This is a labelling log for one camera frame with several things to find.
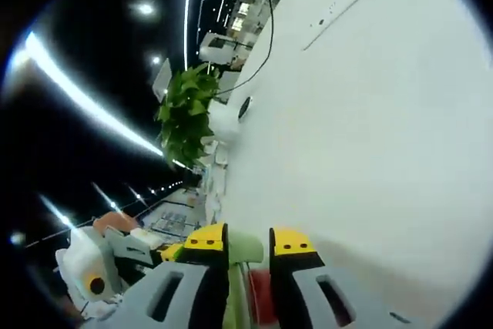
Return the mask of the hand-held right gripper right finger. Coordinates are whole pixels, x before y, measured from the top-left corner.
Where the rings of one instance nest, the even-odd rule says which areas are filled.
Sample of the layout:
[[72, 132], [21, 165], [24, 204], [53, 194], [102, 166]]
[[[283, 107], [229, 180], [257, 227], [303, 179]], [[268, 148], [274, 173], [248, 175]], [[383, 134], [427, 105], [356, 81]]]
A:
[[282, 328], [421, 328], [326, 263], [304, 233], [269, 230], [270, 292]]

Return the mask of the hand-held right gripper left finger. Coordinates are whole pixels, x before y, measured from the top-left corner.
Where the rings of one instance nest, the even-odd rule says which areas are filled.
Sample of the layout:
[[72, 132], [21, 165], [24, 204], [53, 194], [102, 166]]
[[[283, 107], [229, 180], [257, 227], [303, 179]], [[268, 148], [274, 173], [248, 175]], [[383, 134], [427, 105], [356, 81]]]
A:
[[228, 226], [193, 231], [174, 261], [154, 267], [91, 328], [221, 328], [229, 294]]

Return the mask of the person's left hand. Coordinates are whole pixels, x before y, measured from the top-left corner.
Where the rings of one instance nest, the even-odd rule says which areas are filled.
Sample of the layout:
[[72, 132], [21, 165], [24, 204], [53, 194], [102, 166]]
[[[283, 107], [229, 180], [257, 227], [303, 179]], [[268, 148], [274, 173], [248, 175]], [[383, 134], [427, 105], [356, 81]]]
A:
[[135, 218], [130, 217], [124, 212], [110, 211], [99, 218], [96, 218], [92, 226], [102, 235], [107, 227], [111, 227], [123, 233], [130, 233], [132, 230], [139, 228], [140, 225]]

